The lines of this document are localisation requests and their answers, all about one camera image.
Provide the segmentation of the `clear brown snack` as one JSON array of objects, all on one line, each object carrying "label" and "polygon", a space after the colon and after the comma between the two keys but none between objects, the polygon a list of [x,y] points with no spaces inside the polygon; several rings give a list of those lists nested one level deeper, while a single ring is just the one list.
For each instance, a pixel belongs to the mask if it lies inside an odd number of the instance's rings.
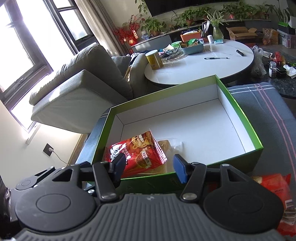
[{"label": "clear brown snack", "polygon": [[138,177],[174,172],[173,157],[175,154],[182,154],[184,147],[183,142],[178,138],[169,138],[167,140],[158,140],[158,144],[165,153],[167,161],[157,168],[137,174]]}]

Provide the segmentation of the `red cartoon snack bag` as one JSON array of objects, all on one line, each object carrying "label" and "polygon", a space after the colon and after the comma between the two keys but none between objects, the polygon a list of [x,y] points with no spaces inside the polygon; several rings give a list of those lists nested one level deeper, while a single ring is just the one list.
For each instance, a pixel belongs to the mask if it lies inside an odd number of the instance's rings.
[{"label": "red cartoon snack bag", "polygon": [[125,155],[126,165],[122,178],[158,168],[167,161],[164,151],[151,131],[110,145],[105,149],[105,161],[113,162],[119,154]]}]

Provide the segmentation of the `green cardboard box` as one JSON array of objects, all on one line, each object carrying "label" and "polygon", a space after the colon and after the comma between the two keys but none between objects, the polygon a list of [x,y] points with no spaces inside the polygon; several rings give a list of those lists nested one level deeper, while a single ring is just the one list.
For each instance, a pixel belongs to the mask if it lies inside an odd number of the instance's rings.
[{"label": "green cardboard box", "polygon": [[230,164],[252,171],[263,145],[238,102],[213,75],[170,87],[110,109],[92,163],[106,148],[151,131],[157,140],[175,140],[189,163],[210,168]]}]

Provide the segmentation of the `grey sofa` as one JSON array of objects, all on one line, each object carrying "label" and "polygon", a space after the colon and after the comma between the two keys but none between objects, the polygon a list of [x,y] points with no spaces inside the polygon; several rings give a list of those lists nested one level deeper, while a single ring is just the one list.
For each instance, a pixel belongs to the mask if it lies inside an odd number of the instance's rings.
[{"label": "grey sofa", "polygon": [[103,46],[84,48],[30,96],[31,119],[75,133],[90,133],[110,107],[148,93],[144,54],[111,57]]}]

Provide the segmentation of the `blue plaid table cloth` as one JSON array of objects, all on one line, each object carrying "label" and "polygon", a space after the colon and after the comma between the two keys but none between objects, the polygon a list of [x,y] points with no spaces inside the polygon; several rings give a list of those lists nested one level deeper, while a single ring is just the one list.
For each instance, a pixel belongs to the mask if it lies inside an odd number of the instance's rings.
[{"label": "blue plaid table cloth", "polygon": [[[280,94],[269,83],[227,88],[238,102],[257,133],[263,150],[254,169],[254,176],[290,175],[295,184],[295,117]],[[97,143],[107,119],[108,109],[98,120],[87,139],[78,162],[92,163]]]}]

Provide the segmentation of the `black pen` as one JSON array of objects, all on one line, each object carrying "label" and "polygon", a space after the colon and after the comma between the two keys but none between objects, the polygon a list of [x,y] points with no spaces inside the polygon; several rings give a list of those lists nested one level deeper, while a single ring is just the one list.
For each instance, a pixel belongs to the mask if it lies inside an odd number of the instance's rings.
[{"label": "black pen", "polygon": [[206,57],[204,60],[230,59],[229,57]]}]

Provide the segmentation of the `yellow cylindrical can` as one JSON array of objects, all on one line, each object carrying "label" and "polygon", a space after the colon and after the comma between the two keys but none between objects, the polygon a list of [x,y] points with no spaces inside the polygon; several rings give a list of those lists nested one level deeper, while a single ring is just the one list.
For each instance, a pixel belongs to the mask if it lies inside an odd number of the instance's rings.
[{"label": "yellow cylindrical can", "polygon": [[160,58],[158,50],[152,50],[145,54],[152,70],[161,69],[164,65]]}]

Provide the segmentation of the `white round coffee table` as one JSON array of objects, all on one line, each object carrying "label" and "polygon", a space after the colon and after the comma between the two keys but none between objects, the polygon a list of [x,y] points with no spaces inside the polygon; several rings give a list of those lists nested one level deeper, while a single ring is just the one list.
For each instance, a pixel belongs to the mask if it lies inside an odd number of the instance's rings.
[{"label": "white round coffee table", "polygon": [[[230,59],[204,60],[206,57]],[[165,63],[161,69],[152,70],[147,65],[145,77],[158,85],[178,85],[216,75],[224,84],[233,82],[250,72],[254,61],[253,51],[240,42],[225,40],[223,44],[205,44],[201,53]]]}]

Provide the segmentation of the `blue plastic basket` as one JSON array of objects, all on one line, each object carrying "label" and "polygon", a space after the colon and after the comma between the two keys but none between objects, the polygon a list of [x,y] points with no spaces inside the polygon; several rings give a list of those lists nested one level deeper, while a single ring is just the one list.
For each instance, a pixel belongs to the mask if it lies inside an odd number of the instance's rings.
[{"label": "blue plastic basket", "polygon": [[182,42],[180,46],[183,53],[186,55],[201,53],[204,50],[204,45],[202,43],[189,46],[187,42]]}]

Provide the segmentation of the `dark glass jar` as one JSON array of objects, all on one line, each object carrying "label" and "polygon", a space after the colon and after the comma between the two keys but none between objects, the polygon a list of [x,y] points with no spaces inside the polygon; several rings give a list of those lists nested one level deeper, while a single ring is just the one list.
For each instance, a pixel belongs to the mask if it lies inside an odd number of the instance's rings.
[{"label": "dark glass jar", "polygon": [[276,62],[270,61],[268,75],[270,78],[276,78]]}]

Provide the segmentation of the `white small bottle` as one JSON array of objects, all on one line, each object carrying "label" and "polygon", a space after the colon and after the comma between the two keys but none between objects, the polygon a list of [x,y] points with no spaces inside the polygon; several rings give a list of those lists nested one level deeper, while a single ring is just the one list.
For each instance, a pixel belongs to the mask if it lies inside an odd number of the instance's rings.
[{"label": "white small bottle", "polygon": [[212,35],[208,35],[208,36],[207,36],[207,39],[208,39],[208,42],[209,42],[210,44],[214,44],[214,38],[213,38]]}]

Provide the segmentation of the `orange storage box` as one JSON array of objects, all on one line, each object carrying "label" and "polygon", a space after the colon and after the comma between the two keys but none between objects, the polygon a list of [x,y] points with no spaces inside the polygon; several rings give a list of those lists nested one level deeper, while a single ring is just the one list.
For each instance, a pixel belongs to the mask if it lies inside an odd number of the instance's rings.
[{"label": "orange storage box", "polygon": [[184,34],[181,34],[181,39],[183,42],[187,42],[191,39],[201,39],[201,32],[200,31],[189,31]]}]

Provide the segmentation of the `glass vase with plant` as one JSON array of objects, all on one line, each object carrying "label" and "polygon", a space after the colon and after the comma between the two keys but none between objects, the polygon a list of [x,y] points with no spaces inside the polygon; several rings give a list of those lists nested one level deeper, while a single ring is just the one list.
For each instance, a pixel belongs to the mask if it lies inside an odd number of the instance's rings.
[{"label": "glass vase with plant", "polygon": [[206,17],[210,24],[213,27],[213,39],[214,40],[223,40],[224,35],[222,31],[220,30],[220,25],[223,25],[223,23],[226,21],[224,19],[224,13],[215,10],[214,12],[205,11]]}]

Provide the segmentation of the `dark marble side table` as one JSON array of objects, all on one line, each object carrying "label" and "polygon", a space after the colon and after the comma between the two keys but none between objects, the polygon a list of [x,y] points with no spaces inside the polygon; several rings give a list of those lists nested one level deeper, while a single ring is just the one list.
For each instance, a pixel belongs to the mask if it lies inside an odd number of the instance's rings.
[{"label": "dark marble side table", "polygon": [[[295,57],[284,53],[283,51],[273,50],[270,48],[263,49],[266,52],[272,53],[272,57],[275,56],[275,52],[279,52],[281,56],[285,57],[288,63],[295,63]],[[269,82],[282,97],[295,99],[295,78],[291,78],[288,75],[280,75],[277,74],[276,78],[270,78],[269,76],[269,63],[270,58],[262,57],[262,62],[264,64],[264,68],[266,70],[266,75],[262,78],[259,78],[260,82]]]}]

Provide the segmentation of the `red flower decoration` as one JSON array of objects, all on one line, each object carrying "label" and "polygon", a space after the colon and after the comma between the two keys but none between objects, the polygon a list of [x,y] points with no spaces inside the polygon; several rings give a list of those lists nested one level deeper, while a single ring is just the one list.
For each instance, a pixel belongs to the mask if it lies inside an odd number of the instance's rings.
[{"label": "red flower decoration", "polygon": [[128,22],[123,23],[121,27],[115,27],[114,35],[119,39],[121,44],[127,43],[134,46],[138,41],[137,31],[142,23],[142,17],[138,15],[131,15]]}]

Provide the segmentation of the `open cardboard box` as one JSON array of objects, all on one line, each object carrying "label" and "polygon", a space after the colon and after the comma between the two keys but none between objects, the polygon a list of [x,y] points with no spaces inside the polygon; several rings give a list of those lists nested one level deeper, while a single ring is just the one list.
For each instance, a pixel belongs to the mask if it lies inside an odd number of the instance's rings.
[{"label": "open cardboard box", "polygon": [[226,29],[229,33],[230,40],[233,41],[254,39],[257,37],[256,28],[248,29],[247,27],[231,27]]}]

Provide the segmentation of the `potted green plant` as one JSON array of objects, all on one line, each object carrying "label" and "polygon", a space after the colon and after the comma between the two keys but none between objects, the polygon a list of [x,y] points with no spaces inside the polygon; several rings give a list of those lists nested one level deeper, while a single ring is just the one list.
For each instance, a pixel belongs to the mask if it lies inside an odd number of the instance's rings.
[{"label": "potted green plant", "polygon": [[160,22],[158,19],[148,18],[143,21],[141,31],[145,30],[149,35],[156,37],[160,35],[162,30],[166,27],[166,22]]}]

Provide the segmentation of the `clear plastic storage bin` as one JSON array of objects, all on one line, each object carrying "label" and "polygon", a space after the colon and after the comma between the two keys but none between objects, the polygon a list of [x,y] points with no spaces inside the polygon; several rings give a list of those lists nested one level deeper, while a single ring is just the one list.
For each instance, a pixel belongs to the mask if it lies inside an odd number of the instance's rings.
[{"label": "clear plastic storage bin", "polygon": [[288,49],[295,49],[296,48],[296,36],[285,33],[279,29],[277,29],[278,36],[279,36],[279,43],[284,45]]}]

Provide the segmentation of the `beige curtain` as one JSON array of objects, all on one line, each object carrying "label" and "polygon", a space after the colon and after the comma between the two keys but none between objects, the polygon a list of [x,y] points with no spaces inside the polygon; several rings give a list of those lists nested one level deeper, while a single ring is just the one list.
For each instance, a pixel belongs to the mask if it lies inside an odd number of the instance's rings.
[{"label": "beige curtain", "polygon": [[122,44],[113,32],[115,25],[101,1],[75,0],[82,16],[85,18],[90,30],[111,56],[129,54],[125,44]]}]

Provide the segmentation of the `wall power socket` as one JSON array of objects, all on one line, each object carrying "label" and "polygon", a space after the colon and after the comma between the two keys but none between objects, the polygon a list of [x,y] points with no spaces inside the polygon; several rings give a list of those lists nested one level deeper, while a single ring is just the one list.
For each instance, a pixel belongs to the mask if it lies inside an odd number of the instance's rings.
[{"label": "wall power socket", "polygon": [[53,147],[51,147],[49,144],[46,144],[44,149],[43,149],[43,152],[49,157],[51,156],[53,151],[54,151]]}]

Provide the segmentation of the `window with dark frame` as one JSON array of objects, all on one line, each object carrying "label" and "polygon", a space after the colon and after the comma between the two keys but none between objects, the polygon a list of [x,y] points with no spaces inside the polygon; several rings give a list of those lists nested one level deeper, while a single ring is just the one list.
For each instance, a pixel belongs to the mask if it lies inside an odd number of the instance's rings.
[{"label": "window with dark frame", "polygon": [[74,1],[1,1],[1,102],[25,130],[30,95],[97,42]]}]

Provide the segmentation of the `black wall television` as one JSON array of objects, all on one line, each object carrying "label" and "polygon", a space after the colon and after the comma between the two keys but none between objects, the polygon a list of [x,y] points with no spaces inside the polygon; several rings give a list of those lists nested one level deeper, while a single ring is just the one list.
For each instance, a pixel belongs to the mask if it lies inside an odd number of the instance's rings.
[{"label": "black wall television", "polygon": [[157,16],[177,9],[204,4],[236,2],[236,0],[146,0],[144,1],[152,16]]}]

